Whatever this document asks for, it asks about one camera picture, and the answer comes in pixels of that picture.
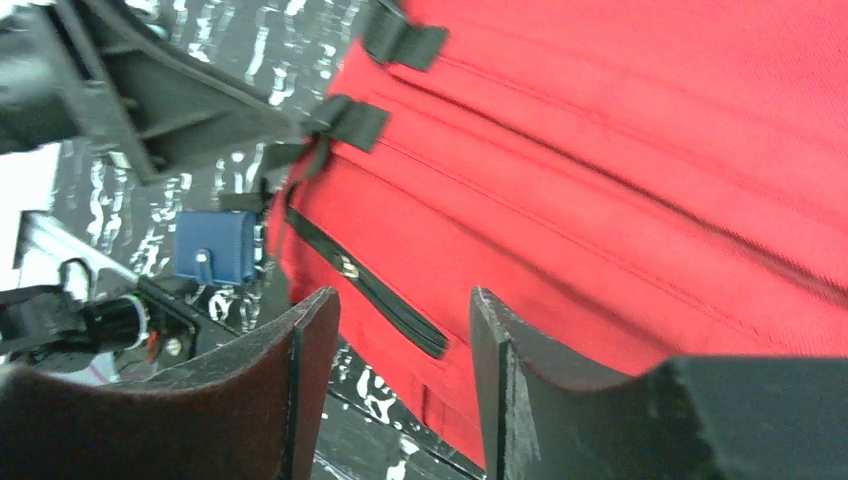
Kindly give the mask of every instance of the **screw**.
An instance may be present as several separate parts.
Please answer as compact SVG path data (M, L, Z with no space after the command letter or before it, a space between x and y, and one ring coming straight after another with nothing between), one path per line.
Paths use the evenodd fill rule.
M165 342L165 351L168 352L168 355L176 357L183 351L183 344L176 338L172 338Z

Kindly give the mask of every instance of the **table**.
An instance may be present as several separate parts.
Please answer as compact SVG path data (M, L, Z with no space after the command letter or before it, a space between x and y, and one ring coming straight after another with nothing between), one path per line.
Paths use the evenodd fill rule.
M321 100L369 9L366 0L168 0L160 7L174 44L270 92L271 105L296 115ZM167 276L177 212L212 209L219 194L250 190L263 149L233 152L206 169L144 187L90 155L84 139L68 141L50 210L72 234L136 273ZM212 319L248 332L279 313L259 308L267 291L285 292L285 278L266 275L245 288L198 287L187 297ZM418 424L341 338L315 462L316 479L482 477Z

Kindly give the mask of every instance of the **black strap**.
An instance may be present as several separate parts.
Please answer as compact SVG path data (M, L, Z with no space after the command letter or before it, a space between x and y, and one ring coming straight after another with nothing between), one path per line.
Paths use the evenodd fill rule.
M314 148L312 163L299 178L289 182L289 190L286 192L288 205L296 187L324 169L330 158L331 141L344 142L370 152L388 119L387 111L367 103L355 102L347 95L328 98L302 122L304 132L311 135L314 141L305 145L274 145L266 149L259 172L262 174L262 180L257 191L221 195L220 209L264 212L273 197L264 174L271 169L295 163Z
M443 27L411 25L397 0L377 0L362 44L372 60L427 71L448 37Z

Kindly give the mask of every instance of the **black cylinder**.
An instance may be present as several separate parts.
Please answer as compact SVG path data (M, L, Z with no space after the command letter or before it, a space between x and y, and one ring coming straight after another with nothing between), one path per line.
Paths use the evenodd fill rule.
M0 32L0 155L79 135L36 41L26 31Z
M124 296L88 305L83 310L98 352L116 352L136 343L147 310L136 297Z

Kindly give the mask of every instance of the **black and white patterned surface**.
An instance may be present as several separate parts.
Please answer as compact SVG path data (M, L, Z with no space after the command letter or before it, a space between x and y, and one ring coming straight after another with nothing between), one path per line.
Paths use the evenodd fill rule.
M268 102L300 115L322 98L365 21L368 0L162 0L172 42L268 92ZM142 187L66 142L51 211L71 233L138 274L173 273L172 236L181 210L211 209L221 193L249 191L264 145L210 159L206 169ZM266 262L268 273L273 266ZM187 295L209 315L242 331L270 313L265 275L245 288L198 287ZM423 428L382 378L339 340L313 478L418 480L480 477L482 471Z

